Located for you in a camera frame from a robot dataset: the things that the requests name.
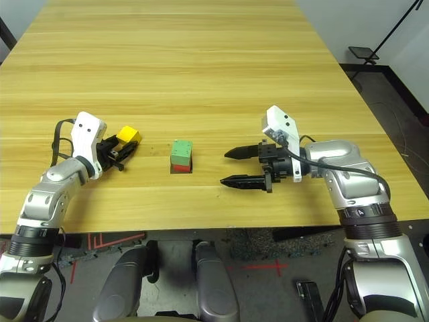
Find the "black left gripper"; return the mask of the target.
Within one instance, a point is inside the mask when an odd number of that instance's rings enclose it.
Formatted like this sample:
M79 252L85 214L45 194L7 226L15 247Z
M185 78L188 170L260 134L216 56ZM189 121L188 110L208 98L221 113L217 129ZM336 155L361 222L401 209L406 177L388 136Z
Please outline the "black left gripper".
M119 146L119 140L116 135L113 135L105 140L101 140L97 144L97 160L101 165L103 172L115 167L119 171L123 171L125 166L121 163L128 158L139 145L138 141L127 142L119 150L115 150Z

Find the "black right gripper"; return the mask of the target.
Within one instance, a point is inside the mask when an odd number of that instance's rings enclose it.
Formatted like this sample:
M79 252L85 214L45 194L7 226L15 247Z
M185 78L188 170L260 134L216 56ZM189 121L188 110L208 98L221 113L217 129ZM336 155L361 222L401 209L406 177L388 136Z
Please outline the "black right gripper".
M295 170L291 158L286 150L269 144L266 141L258 145L239 146L225 153L225 158L244 160L258 157L261 164L262 175L231 175L220 179L220 183L231 188L241 190L262 190L272 192L273 183L280 182L282 178L294 176Z

